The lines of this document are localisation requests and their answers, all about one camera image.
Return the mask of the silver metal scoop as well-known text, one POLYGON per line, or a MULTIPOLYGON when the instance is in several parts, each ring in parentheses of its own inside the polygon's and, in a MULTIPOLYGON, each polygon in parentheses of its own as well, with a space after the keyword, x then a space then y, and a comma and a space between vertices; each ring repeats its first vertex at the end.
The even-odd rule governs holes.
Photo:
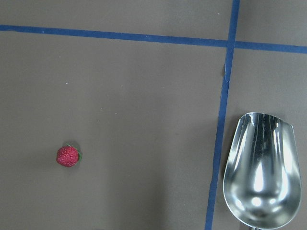
POLYGON ((244 114, 229 151, 223 194, 230 212, 254 230, 292 221, 302 196, 293 126, 269 114, 244 114))

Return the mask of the red strawberry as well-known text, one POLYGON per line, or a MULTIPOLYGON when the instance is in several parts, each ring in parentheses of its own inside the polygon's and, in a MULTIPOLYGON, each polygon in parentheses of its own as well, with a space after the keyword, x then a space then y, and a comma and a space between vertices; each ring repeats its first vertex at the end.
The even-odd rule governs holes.
POLYGON ((82 153, 73 145, 67 144, 58 149, 56 162, 64 167, 72 167, 83 158, 82 153))

